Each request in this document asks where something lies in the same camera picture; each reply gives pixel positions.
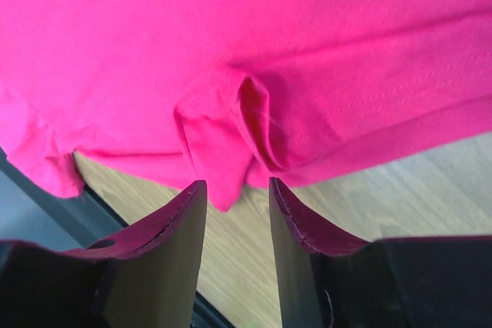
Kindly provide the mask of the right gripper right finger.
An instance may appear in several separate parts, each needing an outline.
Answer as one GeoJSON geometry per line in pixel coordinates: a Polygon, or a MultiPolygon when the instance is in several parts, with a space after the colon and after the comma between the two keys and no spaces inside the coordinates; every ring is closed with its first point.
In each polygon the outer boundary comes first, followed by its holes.
{"type": "Polygon", "coordinates": [[[366,241],[270,180],[284,327],[489,327],[491,238],[366,241]]]}

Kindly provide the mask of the pink t shirt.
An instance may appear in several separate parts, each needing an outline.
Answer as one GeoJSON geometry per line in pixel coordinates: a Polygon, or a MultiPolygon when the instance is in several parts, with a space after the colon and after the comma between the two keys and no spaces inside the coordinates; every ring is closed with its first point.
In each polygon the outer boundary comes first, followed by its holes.
{"type": "Polygon", "coordinates": [[[1,146],[75,197],[74,153],[228,210],[491,129],[491,0],[1,0],[1,146]]]}

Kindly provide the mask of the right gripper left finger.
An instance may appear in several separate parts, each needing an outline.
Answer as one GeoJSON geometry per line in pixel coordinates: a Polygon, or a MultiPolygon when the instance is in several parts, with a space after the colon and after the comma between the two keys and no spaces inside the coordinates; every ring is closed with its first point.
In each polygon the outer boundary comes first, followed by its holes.
{"type": "Polygon", "coordinates": [[[3,327],[187,327],[204,241],[207,185],[88,248],[1,243],[3,327]]]}

